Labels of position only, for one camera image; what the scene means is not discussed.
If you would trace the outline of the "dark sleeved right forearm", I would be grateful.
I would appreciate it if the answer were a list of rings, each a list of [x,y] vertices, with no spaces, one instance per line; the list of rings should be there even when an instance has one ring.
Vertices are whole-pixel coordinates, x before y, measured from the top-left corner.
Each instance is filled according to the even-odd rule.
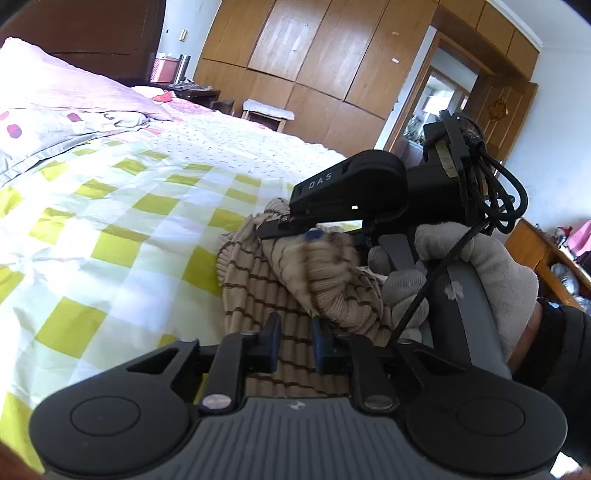
[[[568,449],[590,447],[590,316],[540,299],[541,325],[514,378],[551,397],[568,421]]]

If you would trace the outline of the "grey gloved right hand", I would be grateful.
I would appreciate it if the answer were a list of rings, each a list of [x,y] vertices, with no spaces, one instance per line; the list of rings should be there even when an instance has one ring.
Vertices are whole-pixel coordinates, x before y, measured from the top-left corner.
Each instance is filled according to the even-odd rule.
[[[419,258],[422,261],[443,259],[467,232],[466,226],[454,222],[419,226],[415,234]],[[467,243],[459,259],[471,264],[478,273],[505,360],[511,371],[516,372],[541,323],[537,276],[530,268],[515,262],[499,240],[481,233]],[[396,327],[426,284],[425,269],[414,265],[394,270],[381,246],[370,249],[368,266],[370,271],[384,277],[382,296],[388,312],[386,321]]]

